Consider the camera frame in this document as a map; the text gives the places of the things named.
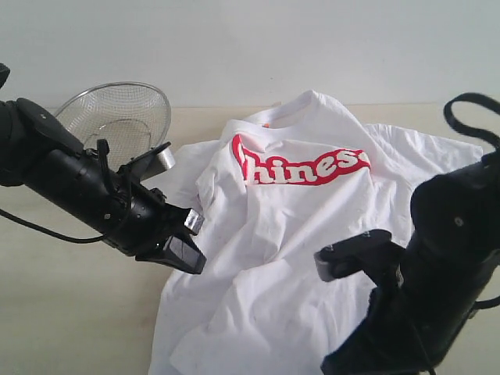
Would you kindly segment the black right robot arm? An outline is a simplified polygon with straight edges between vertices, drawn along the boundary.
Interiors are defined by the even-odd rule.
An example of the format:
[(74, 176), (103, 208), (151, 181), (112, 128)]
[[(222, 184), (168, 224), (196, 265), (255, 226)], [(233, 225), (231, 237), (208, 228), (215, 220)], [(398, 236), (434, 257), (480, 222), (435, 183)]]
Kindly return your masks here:
[(315, 254), (323, 281), (362, 272), (374, 283), (366, 316), (323, 373), (433, 373), (467, 320), (499, 304), (480, 300), (499, 264), (498, 156), (420, 184), (410, 213), (406, 246), (375, 229)]

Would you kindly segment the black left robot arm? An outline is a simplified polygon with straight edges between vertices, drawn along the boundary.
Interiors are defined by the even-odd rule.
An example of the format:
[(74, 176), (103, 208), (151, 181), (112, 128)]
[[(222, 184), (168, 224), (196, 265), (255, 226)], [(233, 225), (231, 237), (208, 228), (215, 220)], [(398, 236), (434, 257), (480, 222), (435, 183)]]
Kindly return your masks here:
[(193, 241), (203, 224), (193, 208), (167, 202), (140, 181), (152, 160), (170, 146), (158, 145), (120, 166), (109, 167), (109, 143), (85, 148), (46, 109), (26, 98), (1, 104), (1, 185), (26, 186), (99, 235), (57, 233), (5, 210), (2, 217), (61, 241), (104, 242), (138, 262), (200, 274), (206, 257)]

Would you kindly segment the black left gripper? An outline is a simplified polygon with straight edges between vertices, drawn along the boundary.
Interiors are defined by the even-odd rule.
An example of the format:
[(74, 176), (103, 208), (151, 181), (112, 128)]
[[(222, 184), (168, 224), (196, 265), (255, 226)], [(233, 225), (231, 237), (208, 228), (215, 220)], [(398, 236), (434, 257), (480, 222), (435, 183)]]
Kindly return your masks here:
[(104, 241), (135, 260), (202, 273), (206, 257), (184, 234), (197, 236), (205, 218), (193, 208), (166, 202), (147, 189), (129, 165), (103, 173), (92, 164), (77, 178), (77, 218), (105, 236)]

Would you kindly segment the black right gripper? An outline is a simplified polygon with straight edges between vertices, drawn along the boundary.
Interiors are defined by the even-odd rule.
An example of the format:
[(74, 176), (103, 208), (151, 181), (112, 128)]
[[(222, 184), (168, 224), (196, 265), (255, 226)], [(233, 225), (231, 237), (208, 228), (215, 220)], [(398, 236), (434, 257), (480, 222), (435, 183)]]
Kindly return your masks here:
[(463, 329), (477, 299), (476, 267), (399, 249), (381, 266), (348, 257), (335, 271), (364, 271), (375, 283), (366, 317), (327, 355), (325, 374), (433, 372)]

